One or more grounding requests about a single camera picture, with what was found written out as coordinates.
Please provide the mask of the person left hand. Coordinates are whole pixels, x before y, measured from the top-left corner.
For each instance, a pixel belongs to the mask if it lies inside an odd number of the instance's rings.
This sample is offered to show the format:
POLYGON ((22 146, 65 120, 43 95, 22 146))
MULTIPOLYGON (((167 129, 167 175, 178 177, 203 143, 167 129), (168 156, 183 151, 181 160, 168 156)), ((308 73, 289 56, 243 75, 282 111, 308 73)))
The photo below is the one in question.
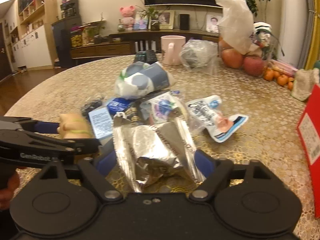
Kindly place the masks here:
POLYGON ((10 164, 1 164, 1 211, 7 210, 20 185, 17 167, 10 164))

